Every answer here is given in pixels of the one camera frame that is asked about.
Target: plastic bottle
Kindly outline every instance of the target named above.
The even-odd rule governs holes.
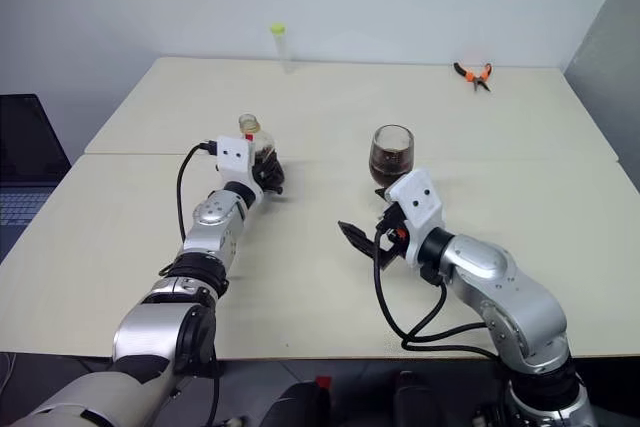
[[[284,24],[276,22],[271,24],[271,33],[276,43],[276,50],[278,51],[278,58],[282,68],[285,74],[288,74],[293,70],[293,64],[291,63],[291,52],[287,44],[287,28]]]
[[[275,150],[275,142],[271,134],[262,130],[258,119],[255,115],[244,114],[238,119],[240,124],[240,132],[245,139],[253,142],[256,164],[264,162],[267,157]]]

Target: yellow cap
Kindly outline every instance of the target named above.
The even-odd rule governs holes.
[[[275,22],[271,24],[271,33],[273,35],[282,35],[285,33],[286,30],[287,28],[282,22]]]

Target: white table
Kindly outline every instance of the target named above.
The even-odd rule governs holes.
[[[495,68],[474,93],[450,66],[162,58],[86,153],[184,154],[238,132],[251,112],[299,160],[365,159],[374,130],[399,123],[423,159],[617,160],[558,69]]]
[[[0,351],[111,355],[122,317],[178,250],[181,160],[85,155],[73,166],[0,266]],[[194,157],[184,178],[186,212],[219,187],[214,162]],[[615,162],[424,165],[451,231],[502,244],[558,297],[575,355],[640,354],[640,196]],[[285,157],[284,166],[285,195],[252,212],[219,303],[219,356],[436,355],[400,349],[376,303],[370,261],[336,225],[347,220],[373,232],[382,201],[366,162]],[[405,328],[438,296],[401,261],[383,285]],[[433,329],[474,320],[452,295]],[[483,332],[458,340],[490,345]]]

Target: test tube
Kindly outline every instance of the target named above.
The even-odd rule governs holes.
[[[280,64],[282,64],[282,69],[286,74],[288,74],[293,70],[293,65],[291,63],[289,46],[287,45],[287,28],[284,24],[276,22],[271,24],[271,33],[273,34],[273,40],[276,43],[278,59],[280,60]]]

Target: glass cup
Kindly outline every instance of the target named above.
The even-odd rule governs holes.
[[[413,169],[413,134],[401,125],[383,125],[371,142],[369,171],[373,180],[389,187]]]

